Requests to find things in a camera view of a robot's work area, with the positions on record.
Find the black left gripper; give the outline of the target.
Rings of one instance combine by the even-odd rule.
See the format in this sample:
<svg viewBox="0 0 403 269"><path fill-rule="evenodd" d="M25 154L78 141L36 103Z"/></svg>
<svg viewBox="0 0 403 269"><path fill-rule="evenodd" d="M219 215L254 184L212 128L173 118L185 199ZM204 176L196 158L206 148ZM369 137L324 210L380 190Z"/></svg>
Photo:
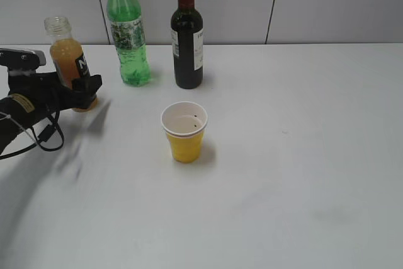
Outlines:
<svg viewBox="0 0 403 269"><path fill-rule="evenodd" d="M98 104L96 93L102 84L99 74L74 79L72 90L61 83L56 72L8 76L9 95L20 94L34 107L25 113L23 121L41 121L49 114L73 107L92 110Z"/></svg>

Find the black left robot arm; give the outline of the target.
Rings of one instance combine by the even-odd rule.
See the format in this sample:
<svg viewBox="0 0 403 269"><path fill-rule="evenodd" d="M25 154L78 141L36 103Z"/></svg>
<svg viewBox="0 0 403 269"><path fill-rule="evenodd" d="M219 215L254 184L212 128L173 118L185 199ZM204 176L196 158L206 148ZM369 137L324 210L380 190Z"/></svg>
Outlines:
<svg viewBox="0 0 403 269"><path fill-rule="evenodd" d="M44 151L57 151L62 146L44 147L54 134L61 140L64 134L59 125L60 112L79 108L87 109L102 85L99 74L73 80L72 88L64 86L56 72L38 73L31 76L8 77L9 93L1 99L1 150L22 133L30 129L33 144L16 152L5 154L1 159L17 156L35 147Z"/></svg>

